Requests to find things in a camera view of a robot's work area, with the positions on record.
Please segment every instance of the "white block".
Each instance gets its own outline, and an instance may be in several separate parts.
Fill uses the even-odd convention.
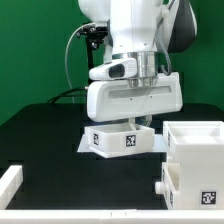
[[[0,209],[6,209],[22,182],[22,166],[10,166],[0,179]]]
[[[165,190],[157,192],[164,195],[169,209],[224,209],[223,130],[223,122],[164,122]]]
[[[1,224],[223,224],[224,211],[0,211]]]

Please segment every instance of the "cable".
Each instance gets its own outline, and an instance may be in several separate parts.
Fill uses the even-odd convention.
[[[70,90],[68,90],[66,92],[63,92],[63,93],[59,94],[58,96],[55,96],[55,97],[51,98],[50,100],[47,101],[47,103],[55,103],[60,98],[66,97],[66,96],[68,96],[68,94],[74,93],[74,92],[78,92],[78,91],[86,91],[86,89],[85,88],[73,88],[73,89],[70,89]]]
[[[87,95],[85,94],[77,94],[77,95],[65,95],[65,96],[60,96],[57,98],[52,98],[50,102],[48,102],[49,104],[54,104],[56,103],[58,100],[60,100],[61,98],[69,98],[69,97],[84,97],[85,99],[87,98]]]
[[[162,48],[162,51],[163,51],[163,53],[164,53],[164,55],[165,55],[166,62],[167,62],[167,66],[168,66],[168,71],[166,71],[164,65],[161,65],[162,72],[163,72],[166,76],[170,76],[171,73],[172,73],[172,64],[171,64],[170,56],[169,56],[169,54],[168,54],[168,52],[167,52],[166,47],[164,46],[163,41],[162,41],[161,38],[160,38],[158,32],[156,32],[156,39],[158,40],[158,42],[159,42],[159,44],[160,44],[160,46],[161,46],[161,48]]]
[[[85,27],[88,27],[88,26],[93,26],[93,25],[95,25],[95,23],[88,23],[88,24],[85,24],[83,26],[80,26],[77,30],[75,30],[73,32],[73,34],[71,35],[71,37],[69,38],[69,41],[67,43],[66,51],[65,51],[65,72],[66,72],[66,77],[67,77],[67,81],[68,81],[68,85],[69,85],[70,89],[73,89],[70,74],[69,74],[69,71],[68,71],[68,52],[69,52],[71,43],[73,41],[74,36],[78,33],[79,30],[81,30]]]

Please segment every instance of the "white container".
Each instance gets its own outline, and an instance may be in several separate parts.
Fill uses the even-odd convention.
[[[89,149],[106,158],[152,151],[154,132],[132,123],[85,127]]]
[[[169,209],[224,209],[224,123],[164,122],[163,194]]]

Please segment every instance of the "table surface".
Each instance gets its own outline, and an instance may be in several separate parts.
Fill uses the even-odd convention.
[[[156,133],[164,120],[224,121],[206,104],[185,104],[180,112],[153,116]],[[104,159],[77,148],[85,126],[94,125],[83,104],[34,104],[0,127],[0,176],[23,165],[24,182],[8,209],[166,209],[154,184],[163,153]]]

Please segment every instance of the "green wall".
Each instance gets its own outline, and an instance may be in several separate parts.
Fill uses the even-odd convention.
[[[184,77],[184,102],[224,109],[224,1],[191,3],[197,40],[186,52],[172,55],[173,67]],[[68,89],[65,47],[72,32],[87,21],[78,0],[0,0],[0,123],[22,107]],[[73,85],[84,86],[88,70],[83,39],[74,41],[69,65]]]

